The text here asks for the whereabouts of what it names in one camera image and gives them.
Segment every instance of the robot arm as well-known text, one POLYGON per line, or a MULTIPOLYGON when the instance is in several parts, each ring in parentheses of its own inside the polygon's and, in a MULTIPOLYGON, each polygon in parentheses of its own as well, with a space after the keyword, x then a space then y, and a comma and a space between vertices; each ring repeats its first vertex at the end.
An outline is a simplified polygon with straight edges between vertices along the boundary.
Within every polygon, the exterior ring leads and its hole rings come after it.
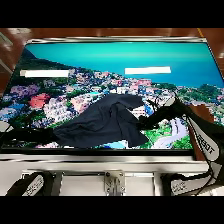
POLYGON ((141 130, 153 129, 163 119, 184 119, 192 128, 196 143, 204 154, 209 170, 200 175, 186 177, 181 174, 166 174, 162 177, 165 195, 198 195, 199 193, 224 186, 224 127, 210 123, 197 116, 191 108, 177 98, 171 98, 150 117, 140 117, 141 130))

